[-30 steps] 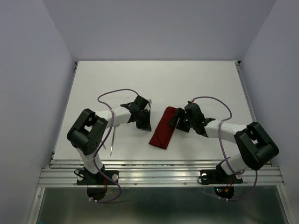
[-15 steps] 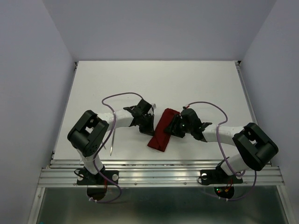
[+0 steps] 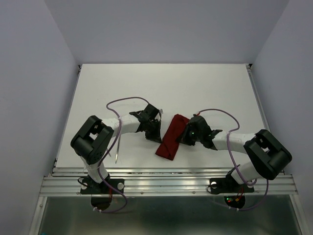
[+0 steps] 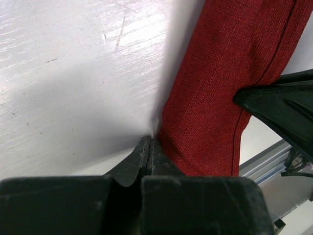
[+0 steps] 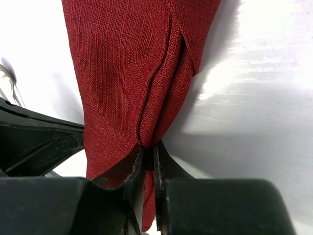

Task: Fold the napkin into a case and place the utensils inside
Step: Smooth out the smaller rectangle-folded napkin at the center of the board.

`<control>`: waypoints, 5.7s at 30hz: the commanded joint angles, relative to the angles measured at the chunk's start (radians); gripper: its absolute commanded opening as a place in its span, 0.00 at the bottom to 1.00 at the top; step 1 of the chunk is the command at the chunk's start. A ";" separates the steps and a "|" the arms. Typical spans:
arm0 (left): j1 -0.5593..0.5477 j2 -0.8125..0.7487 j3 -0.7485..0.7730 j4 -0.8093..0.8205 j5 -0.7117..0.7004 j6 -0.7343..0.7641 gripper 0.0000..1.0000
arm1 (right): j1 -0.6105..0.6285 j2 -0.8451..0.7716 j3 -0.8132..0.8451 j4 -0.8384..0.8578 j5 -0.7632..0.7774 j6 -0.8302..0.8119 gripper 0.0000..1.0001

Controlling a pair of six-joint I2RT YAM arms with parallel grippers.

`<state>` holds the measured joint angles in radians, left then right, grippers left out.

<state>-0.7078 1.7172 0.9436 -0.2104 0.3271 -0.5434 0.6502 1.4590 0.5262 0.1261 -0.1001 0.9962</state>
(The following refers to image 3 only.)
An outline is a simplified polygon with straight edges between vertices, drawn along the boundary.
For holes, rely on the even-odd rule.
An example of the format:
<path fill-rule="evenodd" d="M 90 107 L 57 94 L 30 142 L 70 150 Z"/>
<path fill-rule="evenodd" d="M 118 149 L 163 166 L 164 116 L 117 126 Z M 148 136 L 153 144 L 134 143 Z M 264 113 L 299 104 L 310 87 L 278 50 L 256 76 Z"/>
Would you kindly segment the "silver metal spoon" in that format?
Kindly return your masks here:
<path fill-rule="evenodd" d="M 120 141 L 121 141 L 121 135 L 118 137 L 118 141 L 117 141 L 116 155 L 115 155 L 115 161 L 114 161 L 115 164 L 117 164 L 117 161 L 118 161 Z"/>

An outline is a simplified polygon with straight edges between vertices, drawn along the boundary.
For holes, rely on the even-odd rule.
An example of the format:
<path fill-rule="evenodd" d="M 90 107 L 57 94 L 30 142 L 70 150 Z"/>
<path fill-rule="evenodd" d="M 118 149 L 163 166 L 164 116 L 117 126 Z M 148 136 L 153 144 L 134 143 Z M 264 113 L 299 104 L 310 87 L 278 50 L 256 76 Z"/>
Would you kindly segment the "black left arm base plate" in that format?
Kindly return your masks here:
<path fill-rule="evenodd" d="M 111 192 L 112 194 L 118 194 L 117 192 L 110 189 L 105 183 L 97 183 L 90 177 L 80 177 L 77 181 L 81 186 L 80 193 L 82 195 L 109 194 L 109 192 Z M 124 179 L 109 179 L 108 183 L 119 192 L 124 192 L 124 187 L 122 187 L 121 189 L 118 188 L 118 184 L 125 183 Z"/>

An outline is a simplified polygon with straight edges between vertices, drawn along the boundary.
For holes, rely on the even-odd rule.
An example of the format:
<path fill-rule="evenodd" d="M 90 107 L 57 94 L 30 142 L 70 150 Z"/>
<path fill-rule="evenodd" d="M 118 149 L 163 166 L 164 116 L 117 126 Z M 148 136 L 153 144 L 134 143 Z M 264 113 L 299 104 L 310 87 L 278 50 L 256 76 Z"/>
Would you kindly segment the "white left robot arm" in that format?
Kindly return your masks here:
<path fill-rule="evenodd" d="M 70 146 L 82 159 L 88 176 L 93 180 L 92 187 L 98 193 L 105 192 L 109 187 L 108 172 L 102 158 L 111 150 L 108 147 L 112 138 L 118 141 L 123 134 L 144 132 L 145 138 L 161 142 L 162 112 L 151 104 L 144 110 L 130 112 L 117 118 L 100 119 L 90 116 L 71 140 Z"/>

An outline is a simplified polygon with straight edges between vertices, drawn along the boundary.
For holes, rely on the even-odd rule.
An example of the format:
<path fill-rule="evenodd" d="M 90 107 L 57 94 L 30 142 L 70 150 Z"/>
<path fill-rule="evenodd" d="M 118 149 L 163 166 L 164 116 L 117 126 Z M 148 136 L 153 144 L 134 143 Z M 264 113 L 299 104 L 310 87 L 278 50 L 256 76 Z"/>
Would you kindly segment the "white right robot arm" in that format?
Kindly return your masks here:
<path fill-rule="evenodd" d="M 207 149 L 227 150 L 233 163 L 233 152 L 246 154 L 249 161 L 234 164 L 234 169 L 225 179 L 226 188 L 230 191 L 236 191 L 243 184 L 252 185 L 252 181 L 259 178 L 274 180 L 292 161 L 291 153 L 268 130 L 261 129 L 252 134 L 213 130 L 202 116 L 192 117 L 177 140 L 189 146 L 200 142 Z"/>

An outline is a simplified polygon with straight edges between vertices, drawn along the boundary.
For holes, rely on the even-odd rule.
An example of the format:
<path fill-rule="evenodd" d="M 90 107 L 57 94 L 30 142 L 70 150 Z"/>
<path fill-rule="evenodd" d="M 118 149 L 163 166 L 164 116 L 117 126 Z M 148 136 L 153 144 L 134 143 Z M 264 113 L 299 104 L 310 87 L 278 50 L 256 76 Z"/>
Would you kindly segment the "dark red cloth napkin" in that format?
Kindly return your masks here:
<path fill-rule="evenodd" d="M 184 129 L 189 122 L 189 119 L 176 114 L 171 120 L 171 123 L 162 139 L 162 142 L 156 150 L 156 155 L 173 161 L 179 148 L 179 137 L 184 132 Z"/>

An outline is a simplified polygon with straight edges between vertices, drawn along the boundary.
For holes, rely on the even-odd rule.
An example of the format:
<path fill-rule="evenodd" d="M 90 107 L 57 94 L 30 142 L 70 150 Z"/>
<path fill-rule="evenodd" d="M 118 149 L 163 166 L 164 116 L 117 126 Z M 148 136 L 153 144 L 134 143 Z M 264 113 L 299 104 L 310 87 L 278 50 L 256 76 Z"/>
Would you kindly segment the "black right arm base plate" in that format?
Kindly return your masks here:
<path fill-rule="evenodd" d="M 218 195 L 220 193 L 253 193 L 255 190 L 254 187 L 249 188 L 245 184 L 238 184 L 232 178 L 223 177 L 210 178 L 206 191 L 213 195 Z"/>

